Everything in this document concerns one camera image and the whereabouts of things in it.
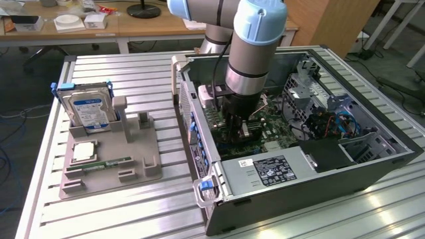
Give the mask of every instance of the barcode label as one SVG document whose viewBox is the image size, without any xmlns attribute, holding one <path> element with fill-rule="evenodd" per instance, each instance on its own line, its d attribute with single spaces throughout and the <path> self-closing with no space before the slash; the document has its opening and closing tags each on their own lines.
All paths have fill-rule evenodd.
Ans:
<svg viewBox="0 0 425 239">
<path fill-rule="evenodd" d="M 239 161 L 239 165 L 240 165 L 242 168 L 252 166 L 254 165 L 252 158 L 240 160 Z"/>
</svg>

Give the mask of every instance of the white box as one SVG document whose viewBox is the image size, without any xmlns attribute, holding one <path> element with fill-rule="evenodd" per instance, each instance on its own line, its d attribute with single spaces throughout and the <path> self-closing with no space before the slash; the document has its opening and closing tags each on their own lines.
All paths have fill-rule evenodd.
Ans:
<svg viewBox="0 0 425 239">
<path fill-rule="evenodd" d="M 84 25 L 87 29 L 106 29 L 107 17 L 104 14 L 91 14 L 86 17 Z"/>
<path fill-rule="evenodd" d="M 42 16 L 12 16 L 16 31 L 42 31 L 44 20 Z"/>
<path fill-rule="evenodd" d="M 83 31 L 86 26 L 80 17 L 75 15 L 59 16 L 55 20 L 55 26 L 58 33 Z"/>
<path fill-rule="evenodd" d="M 361 48 L 367 44 L 368 39 L 369 39 L 369 35 L 361 31 L 359 33 L 359 36 L 357 36 L 356 42 L 352 46 L 352 49 L 348 53 L 360 53 Z"/>
</svg>

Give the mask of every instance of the hard drive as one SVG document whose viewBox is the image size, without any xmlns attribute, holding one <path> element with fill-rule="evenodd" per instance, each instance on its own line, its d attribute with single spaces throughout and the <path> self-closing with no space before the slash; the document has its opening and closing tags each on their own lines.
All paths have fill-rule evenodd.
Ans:
<svg viewBox="0 0 425 239">
<path fill-rule="evenodd" d="M 110 122 L 118 120 L 111 82 L 56 86 L 54 83 L 52 92 L 66 108 L 72 126 L 84 126 L 88 133 L 111 130 Z"/>
</svg>

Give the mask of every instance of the power supply label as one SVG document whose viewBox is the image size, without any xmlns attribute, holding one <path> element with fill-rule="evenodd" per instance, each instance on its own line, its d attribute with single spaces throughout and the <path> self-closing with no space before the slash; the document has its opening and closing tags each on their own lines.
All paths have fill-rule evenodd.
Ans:
<svg viewBox="0 0 425 239">
<path fill-rule="evenodd" d="M 284 156 L 255 161 L 254 166 L 267 187 L 298 179 Z"/>
</svg>

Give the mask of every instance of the blue hard drive label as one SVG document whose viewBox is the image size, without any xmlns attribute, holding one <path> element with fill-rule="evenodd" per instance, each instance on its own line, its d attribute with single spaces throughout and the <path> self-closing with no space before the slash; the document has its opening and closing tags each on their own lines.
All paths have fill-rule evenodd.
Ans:
<svg viewBox="0 0 425 239">
<path fill-rule="evenodd" d="M 110 125 L 107 113 L 102 110 L 102 99 L 75 101 L 74 107 L 84 127 L 99 129 Z"/>
<path fill-rule="evenodd" d="M 284 156 L 254 162 L 264 186 L 272 186 L 298 179 Z"/>
</svg>

